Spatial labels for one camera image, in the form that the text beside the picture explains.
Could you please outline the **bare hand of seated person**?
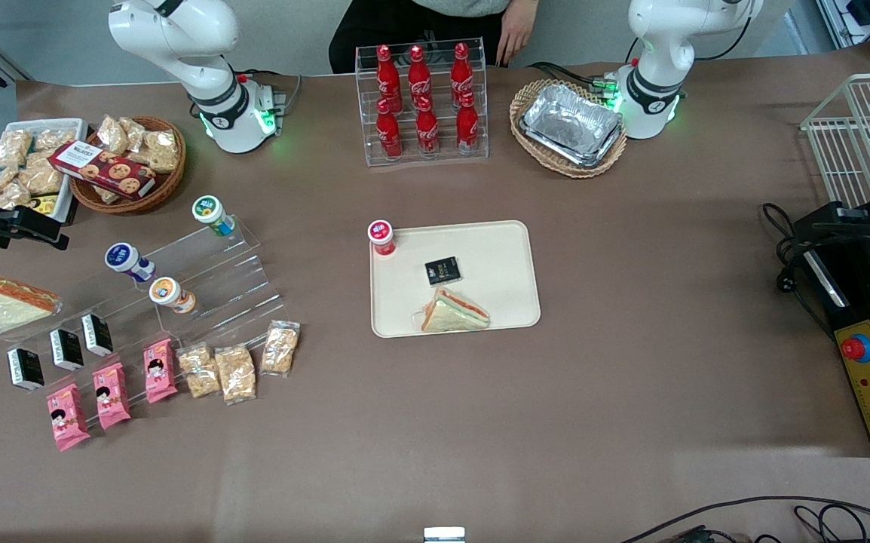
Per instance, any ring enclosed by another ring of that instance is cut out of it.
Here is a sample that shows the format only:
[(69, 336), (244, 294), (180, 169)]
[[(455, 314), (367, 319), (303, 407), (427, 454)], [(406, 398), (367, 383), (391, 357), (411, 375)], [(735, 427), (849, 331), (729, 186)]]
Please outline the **bare hand of seated person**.
[(513, 0), (507, 5), (501, 18), (501, 37), (498, 40), (497, 66), (508, 66), (513, 58), (528, 44), (534, 31), (539, 2)]

